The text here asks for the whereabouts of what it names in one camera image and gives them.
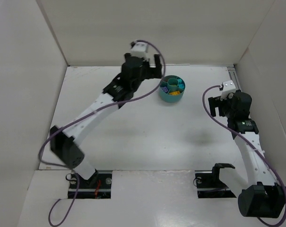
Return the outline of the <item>yellow arched lego brick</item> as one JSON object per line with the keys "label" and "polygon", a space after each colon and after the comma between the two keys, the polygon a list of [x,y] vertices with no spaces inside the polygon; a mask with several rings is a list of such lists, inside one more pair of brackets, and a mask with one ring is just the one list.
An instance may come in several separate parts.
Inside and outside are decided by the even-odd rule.
{"label": "yellow arched lego brick", "polygon": [[180,94],[180,91],[174,91],[174,92],[170,92],[169,95],[172,95],[172,96],[177,96]]}

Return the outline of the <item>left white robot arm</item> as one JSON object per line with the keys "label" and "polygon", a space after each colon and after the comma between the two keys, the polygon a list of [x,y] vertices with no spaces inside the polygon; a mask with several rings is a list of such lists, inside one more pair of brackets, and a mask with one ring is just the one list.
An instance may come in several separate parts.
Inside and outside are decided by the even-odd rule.
{"label": "left white robot arm", "polygon": [[98,171],[89,163],[80,145],[88,134],[107,116],[120,109],[133,98],[146,79],[160,79],[160,56],[154,55],[155,66],[149,60],[124,55],[120,73],[103,89],[99,97],[75,119],[76,123],[63,131],[57,126],[50,129],[50,150],[69,169],[75,170],[88,187],[97,181]]}

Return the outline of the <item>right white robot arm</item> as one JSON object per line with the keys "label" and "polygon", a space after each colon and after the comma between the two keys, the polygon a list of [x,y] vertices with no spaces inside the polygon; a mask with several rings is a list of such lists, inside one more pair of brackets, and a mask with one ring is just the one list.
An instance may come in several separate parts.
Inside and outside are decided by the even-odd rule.
{"label": "right white robot arm", "polygon": [[231,132],[246,169],[245,181],[232,164],[215,164],[215,178],[224,183],[237,197],[242,216],[286,218],[286,186],[268,163],[260,146],[257,124],[250,118],[252,98],[240,90],[223,92],[220,96],[203,99],[208,102],[206,113],[211,119],[216,115],[227,118],[223,128]]}

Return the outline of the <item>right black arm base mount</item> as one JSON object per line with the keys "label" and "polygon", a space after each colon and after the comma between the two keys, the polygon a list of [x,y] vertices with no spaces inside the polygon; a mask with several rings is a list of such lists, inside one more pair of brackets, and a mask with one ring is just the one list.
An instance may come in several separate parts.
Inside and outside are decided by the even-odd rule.
{"label": "right black arm base mount", "polygon": [[199,199],[235,198],[232,191],[219,179],[220,170],[235,169],[232,164],[216,163],[211,170],[195,170],[193,185]]}

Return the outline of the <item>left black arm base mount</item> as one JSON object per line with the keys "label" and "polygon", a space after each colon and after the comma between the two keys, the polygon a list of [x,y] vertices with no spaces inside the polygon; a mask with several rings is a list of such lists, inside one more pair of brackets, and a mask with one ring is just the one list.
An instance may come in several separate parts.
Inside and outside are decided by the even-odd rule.
{"label": "left black arm base mount", "polygon": [[[76,199],[110,199],[112,187],[112,171],[99,171],[96,180],[88,183],[82,177],[79,177],[79,189]],[[68,199],[72,199],[76,194],[77,179],[74,173],[65,176],[69,182]]]}

